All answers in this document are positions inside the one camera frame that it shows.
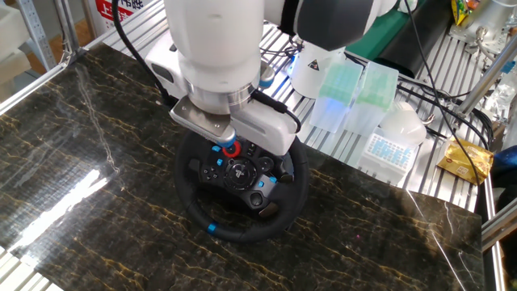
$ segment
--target black marble table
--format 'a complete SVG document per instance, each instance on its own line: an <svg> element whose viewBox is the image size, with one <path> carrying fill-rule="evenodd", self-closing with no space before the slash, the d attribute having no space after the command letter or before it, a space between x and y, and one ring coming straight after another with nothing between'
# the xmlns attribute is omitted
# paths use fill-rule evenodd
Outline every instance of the black marble table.
<svg viewBox="0 0 517 291"><path fill-rule="evenodd" d="M175 195L185 129L158 100L101 46L0 116L0 246L64 290L482 290L477 215L310 148L290 231L214 239Z"/></svg>

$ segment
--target robotic arm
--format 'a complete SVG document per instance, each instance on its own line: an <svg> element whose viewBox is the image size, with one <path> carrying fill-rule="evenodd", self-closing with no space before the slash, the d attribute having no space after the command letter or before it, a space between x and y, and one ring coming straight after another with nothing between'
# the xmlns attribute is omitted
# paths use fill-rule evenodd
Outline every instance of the robotic arm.
<svg viewBox="0 0 517 291"><path fill-rule="evenodd" d="M279 156L293 143L296 123L252 98L261 74L263 20L331 51L359 40L386 8L383 0L164 1L170 36L146 62L180 99L173 119L223 147L238 133Z"/></svg>

